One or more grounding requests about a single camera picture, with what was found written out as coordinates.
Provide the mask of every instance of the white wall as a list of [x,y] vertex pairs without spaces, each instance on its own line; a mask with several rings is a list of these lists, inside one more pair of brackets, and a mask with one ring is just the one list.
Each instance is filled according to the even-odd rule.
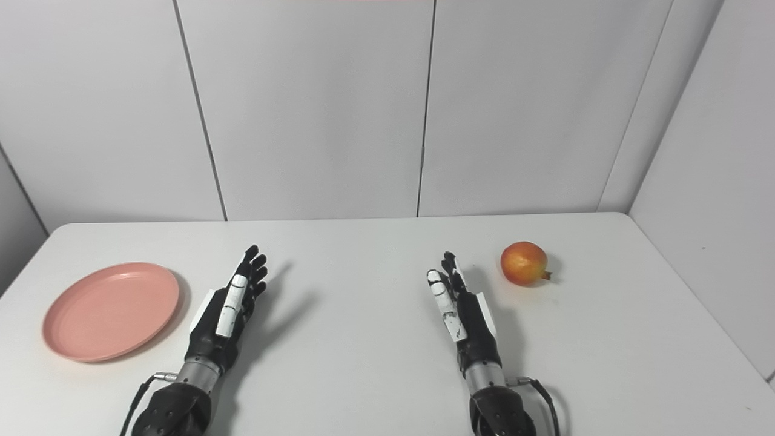
[[[438,2],[420,215],[596,210],[672,3]],[[713,3],[681,2],[668,51]]]
[[627,213],[723,0],[675,0],[598,204]]
[[229,219],[415,215],[432,7],[180,2]]
[[632,217],[762,376],[775,371],[775,3],[726,2]]
[[0,2],[0,144],[49,230],[222,219],[171,2]]
[[45,239],[33,209],[0,154],[0,296]]
[[0,141],[77,221],[624,210],[708,0],[0,4]]

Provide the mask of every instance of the black cable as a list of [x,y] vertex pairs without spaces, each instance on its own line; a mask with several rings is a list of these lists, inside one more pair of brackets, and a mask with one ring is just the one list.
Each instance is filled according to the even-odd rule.
[[557,411],[554,409],[554,401],[552,401],[552,396],[549,395],[549,392],[546,389],[544,389],[541,382],[536,379],[530,379],[530,386],[537,390],[538,393],[540,393],[543,397],[543,400],[546,401],[546,404],[549,405],[549,412],[552,414],[552,424],[554,425],[554,436],[560,436],[560,422],[557,420]]
[[137,406],[140,404],[140,400],[143,399],[143,395],[145,395],[145,392],[148,391],[148,388],[150,387],[150,384],[156,379],[155,376],[151,376],[146,380],[145,383],[140,385],[140,388],[137,389],[137,393],[135,394],[135,399],[132,400],[132,404],[129,405],[129,412],[126,414],[126,419],[124,420],[124,425],[121,427],[121,433],[119,436],[124,436],[126,434],[126,429],[129,428],[129,422],[132,420],[132,415],[135,413],[135,409],[137,409]]

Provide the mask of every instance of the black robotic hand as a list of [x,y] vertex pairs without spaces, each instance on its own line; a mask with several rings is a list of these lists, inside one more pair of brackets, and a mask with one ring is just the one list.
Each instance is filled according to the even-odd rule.
[[[428,271],[428,284],[436,298],[449,335],[457,346],[460,372],[471,394],[471,428],[476,436],[536,436],[536,427],[525,412],[522,398],[506,386],[495,340],[495,327],[484,294],[468,291],[456,257],[444,253],[444,272]],[[549,404],[555,435],[559,436],[551,397],[537,380],[533,385]]]
[[132,412],[154,379],[174,381],[156,391],[137,417],[133,436],[202,436],[212,419],[210,394],[215,382],[234,366],[237,341],[253,315],[256,298],[267,288],[267,257],[253,245],[245,252],[226,287],[211,291],[191,329],[183,368],[178,374],[157,373],[141,385]]

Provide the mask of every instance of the pomegranate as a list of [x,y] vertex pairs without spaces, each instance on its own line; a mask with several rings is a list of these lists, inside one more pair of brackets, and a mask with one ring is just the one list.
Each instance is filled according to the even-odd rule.
[[501,254],[503,275],[515,285],[527,286],[552,276],[546,270],[546,253],[533,242],[515,242]]

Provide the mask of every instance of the tabletop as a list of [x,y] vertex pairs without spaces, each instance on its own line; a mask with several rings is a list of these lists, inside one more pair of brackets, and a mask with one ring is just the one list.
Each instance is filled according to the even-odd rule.
[[[551,282],[505,280],[500,254],[517,240],[546,250]],[[209,434],[469,435],[467,388],[425,280],[447,250],[487,296],[506,376],[542,381],[563,435],[775,434],[773,390],[618,213],[66,225],[0,298],[2,433],[118,434],[137,386],[180,368],[196,307],[253,243],[268,289]],[[128,261],[176,275],[173,322],[111,362],[49,351],[41,325],[57,296]],[[548,435],[540,397],[518,391]]]

